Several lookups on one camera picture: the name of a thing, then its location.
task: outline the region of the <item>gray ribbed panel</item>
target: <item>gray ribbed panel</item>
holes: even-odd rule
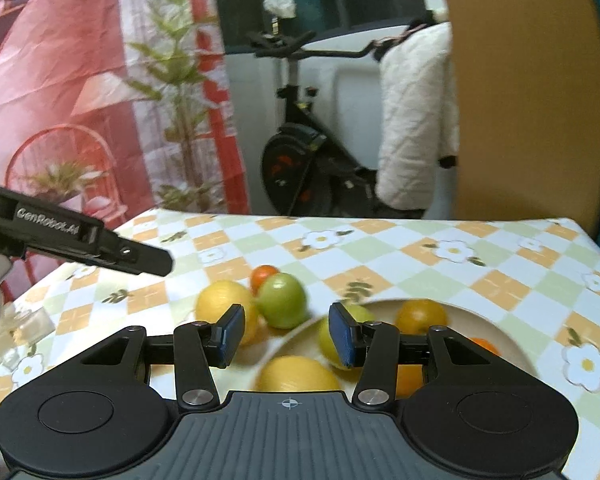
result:
[[[286,399],[299,404],[286,408]],[[112,480],[452,480],[385,415],[341,394],[234,394],[219,412],[185,416],[160,451]],[[557,479],[547,475],[546,480]],[[14,480],[38,480],[16,473]]]

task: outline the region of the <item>brown wooden panel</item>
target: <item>brown wooden panel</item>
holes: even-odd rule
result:
[[[447,0],[460,109],[461,219],[600,216],[594,0]]]

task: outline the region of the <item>white glove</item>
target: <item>white glove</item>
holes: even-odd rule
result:
[[[294,0],[264,0],[262,6],[269,14],[279,18],[289,19],[296,16],[296,2]]]

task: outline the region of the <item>silver screw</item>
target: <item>silver screw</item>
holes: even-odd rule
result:
[[[367,406],[377,406],[378,404],[387,402],[389,400],[389,394],[384,390],[372,388],[370,390],[362,390],[358,394],[358,400]]]
[[[182,394],[182,401],[191,406],[202,406],[213,400],[214,394],[208,390],[188,390]]]

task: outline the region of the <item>checkered tablecloth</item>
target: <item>checkered tablecloth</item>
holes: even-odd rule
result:
[[[461,222],[284,218],[151,210],[119,229],[171,251],[166,278],[65,264],[18,300],[45,308],[56,331],[0,366],[0,401],[45,369],[128,325],[171,333],[214,280],[248,282],[271,264],[297,276],[316,316],[352,282],[370,299],[433,298],[512,336],[540,378],[565,394],[580,435],[564,470],[600,480],[600,250],[569,220]],[[152,386],[173,395],[169,370]],[[0,478],[6,468],[0,457]]]

